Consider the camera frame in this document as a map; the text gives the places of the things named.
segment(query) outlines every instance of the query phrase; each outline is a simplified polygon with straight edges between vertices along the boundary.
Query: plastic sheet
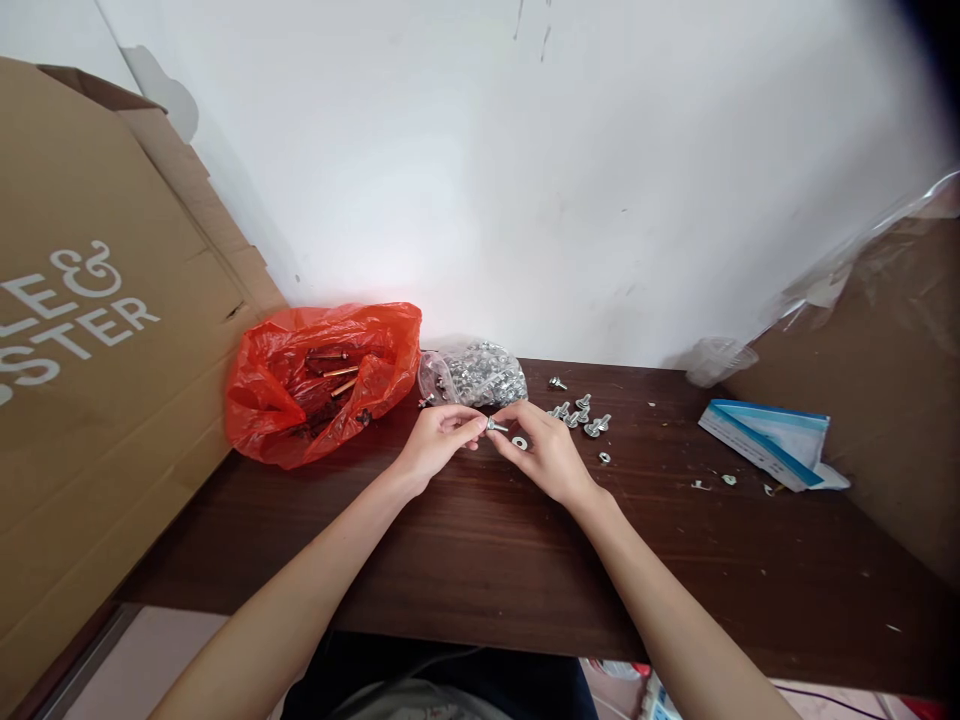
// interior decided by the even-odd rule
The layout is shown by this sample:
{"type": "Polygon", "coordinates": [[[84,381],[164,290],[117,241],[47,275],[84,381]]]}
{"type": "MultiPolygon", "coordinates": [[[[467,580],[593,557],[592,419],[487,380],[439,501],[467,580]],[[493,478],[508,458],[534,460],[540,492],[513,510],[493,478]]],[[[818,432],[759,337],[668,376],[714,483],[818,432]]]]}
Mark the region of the plastic sheet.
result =
{"type": "MultiPolygon", "coordinates": [[[[888,230],[905,226],[911,233],[912,223],[923,223],[932,218],[955,217],[960,207],[960,170],[945,175],[919,198],[904,200],[870,229],[858,235],[839,250],[824,258],[803,277],[780,295],[772,313],[772,323],[782,332],[807,331],[822,327],[846,287],[851,273],[868,293],[883,277],[886,268],[894,264],[903,253],[909,252],[912,242],[898,237],[896,242],[883,238],[880,245],[873,243],[888,230]]],[[[922,312],[922,297],[915,298],[922,312]]],[[[945,328],[933,328],[940,337],[946,337],[945,328]]]]}
{"type": "Polygon", "coordinates": [[[227,380],[226,429],[247,457],[290,469],[319,460],[413,387],[419,308],[409,303],[283,310],[243,335],[227,380]],[[319,356],[346,352],[348,360],[319,356]],[[321,377],[359,365],[359,372],[321,377]],[[331,397],[352,378],[356,384],[331,397]]]}

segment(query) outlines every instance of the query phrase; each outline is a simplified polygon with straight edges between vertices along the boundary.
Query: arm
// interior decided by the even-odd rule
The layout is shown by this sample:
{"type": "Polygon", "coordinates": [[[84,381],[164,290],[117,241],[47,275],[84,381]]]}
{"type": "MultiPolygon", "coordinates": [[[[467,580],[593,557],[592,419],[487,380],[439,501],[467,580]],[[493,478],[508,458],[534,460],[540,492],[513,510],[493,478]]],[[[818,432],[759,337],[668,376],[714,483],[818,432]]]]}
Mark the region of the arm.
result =
{"type": "Polygon", "coordinates": [[[486,418],[459,405],[420,413],[396,461],[213,636],[151,714],[263,720],[309,662],[380,538],[486,418]]]}
{"type": "Polygon", "coordinates": [[[570,431],[526,401],[494,419],[516,420],[533,440],[524,452],[496,431],[497,450],[577,521],[643,637],[657,673],[687,720],[797,720],[797,715],[706,610],[637,535],[597,485],[570,431]]]}

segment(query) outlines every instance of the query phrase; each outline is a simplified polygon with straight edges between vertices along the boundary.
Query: paper box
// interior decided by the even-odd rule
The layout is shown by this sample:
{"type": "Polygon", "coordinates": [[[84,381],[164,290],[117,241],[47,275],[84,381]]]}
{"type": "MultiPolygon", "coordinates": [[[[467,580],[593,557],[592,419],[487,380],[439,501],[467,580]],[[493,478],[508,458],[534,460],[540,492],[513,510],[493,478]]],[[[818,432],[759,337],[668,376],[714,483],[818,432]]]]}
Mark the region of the paper box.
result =
{"type": "Polygon", "coordinates": [[[229,450],[283,306],[162,109],[0,58],[0,717],[229,450]]]}

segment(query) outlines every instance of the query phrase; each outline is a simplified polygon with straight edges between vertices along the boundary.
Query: clear plastic wrap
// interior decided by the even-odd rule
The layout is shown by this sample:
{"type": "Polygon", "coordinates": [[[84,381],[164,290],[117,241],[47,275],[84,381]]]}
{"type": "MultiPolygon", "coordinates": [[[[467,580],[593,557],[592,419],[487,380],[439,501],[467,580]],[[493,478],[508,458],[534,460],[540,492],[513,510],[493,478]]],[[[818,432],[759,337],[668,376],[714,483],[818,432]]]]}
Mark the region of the clear plastic wrap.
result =
{"type": "Polygon", "coordinates": [[[775,303],[775,309],[770,313],[770,324],[766,329],[776,326],[781,332],[789,333],[822,327],[833,314],[833,308],[851,273],[858,273],[858,281],[864,284],[869,293],[876,279],[883,277],[886,267],[902,253],[909,252],[910,243],[890,243],[889,247],[877,248],[875,244],[871,245],[873,240],[895,226],[901,228],[904,225],[906,234],[919,236],[921,233],[912,230],[911,224],[956,217],[958,207],[960,170],[954,170],[920,197],[904,199],[898,203],[879,221],[874,222],[869,230],[821,260],[784,290],[775,303]],[[869,253],[865,252],[868,245],[871,245],[869,253]]]}
{"type": "Polygon", "coordinates": [[[489,340],[471,339],[424,351],[417,379],[431,405],[504,407],[527,397],[520,361],[489,340]]]}

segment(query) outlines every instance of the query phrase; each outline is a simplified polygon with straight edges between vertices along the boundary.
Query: white wall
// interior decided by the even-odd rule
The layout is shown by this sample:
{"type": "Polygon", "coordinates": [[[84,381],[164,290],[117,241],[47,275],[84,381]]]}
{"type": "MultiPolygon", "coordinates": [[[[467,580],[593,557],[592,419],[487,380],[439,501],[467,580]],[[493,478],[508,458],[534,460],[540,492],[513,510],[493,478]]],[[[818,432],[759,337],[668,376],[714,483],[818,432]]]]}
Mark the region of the white wall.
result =
{"type": "Polygon", "coordinates": [[[95,0],[0,0],[0,55],[78,67],[137,90],[95,0]]]}
{"type": "Polygon", "coordinates": [[[747,338],[957,157],[875,0],[100,2],[288,299],[412,301],[426,346],[747,338]]]}

